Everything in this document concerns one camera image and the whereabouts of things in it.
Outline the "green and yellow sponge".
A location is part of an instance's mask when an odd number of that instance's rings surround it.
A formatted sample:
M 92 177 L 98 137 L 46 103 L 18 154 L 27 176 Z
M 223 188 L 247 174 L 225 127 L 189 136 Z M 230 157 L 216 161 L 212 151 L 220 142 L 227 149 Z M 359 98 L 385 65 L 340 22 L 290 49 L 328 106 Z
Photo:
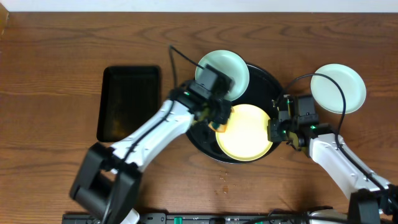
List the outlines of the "green and yellow sponge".
M 227 129 L 227 124 L 219 124 L 211 121 L 208 124 L 208 127 L 216 133 L 224 133 Z

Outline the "yellow plate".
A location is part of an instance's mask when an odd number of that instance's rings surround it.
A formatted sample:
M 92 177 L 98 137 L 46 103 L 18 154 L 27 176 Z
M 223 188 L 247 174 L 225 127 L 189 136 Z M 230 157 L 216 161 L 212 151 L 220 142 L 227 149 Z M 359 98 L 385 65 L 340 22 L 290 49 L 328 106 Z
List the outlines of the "yellow plate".
M 270 116 L 257 106 L 235 105 L 225 131 L 215 133 L 216 142 L 228 157 L 241 162 L 254 161 L 271 149 L 269 120 Z

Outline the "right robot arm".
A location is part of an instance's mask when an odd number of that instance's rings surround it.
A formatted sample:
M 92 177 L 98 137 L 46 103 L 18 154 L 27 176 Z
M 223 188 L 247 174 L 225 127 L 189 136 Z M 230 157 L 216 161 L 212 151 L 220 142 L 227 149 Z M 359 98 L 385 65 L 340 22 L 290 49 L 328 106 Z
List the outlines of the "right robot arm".
M 328 123 L 319 123 L 312 95 L 284 95 L 273 101 L 278 116 L 269 120 L 271 142 L 285 142 L 320 165 L 349 199 L 349 222 L 397 223 L 397 186 L 371 170 Z

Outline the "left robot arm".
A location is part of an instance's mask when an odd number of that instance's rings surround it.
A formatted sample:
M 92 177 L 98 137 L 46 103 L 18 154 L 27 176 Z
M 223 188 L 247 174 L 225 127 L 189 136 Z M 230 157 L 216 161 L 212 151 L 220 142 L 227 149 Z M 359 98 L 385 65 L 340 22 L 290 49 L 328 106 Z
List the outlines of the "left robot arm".
M 147 166 L 194 121 L 225 124 L 231 82 L 204 84 L 189 80 L 169 93 L 160 110 L 139 129 L 109 147 L 93 144 L 75 177 L 70 197 L 100 223 L 137 223 L 133 210 Z

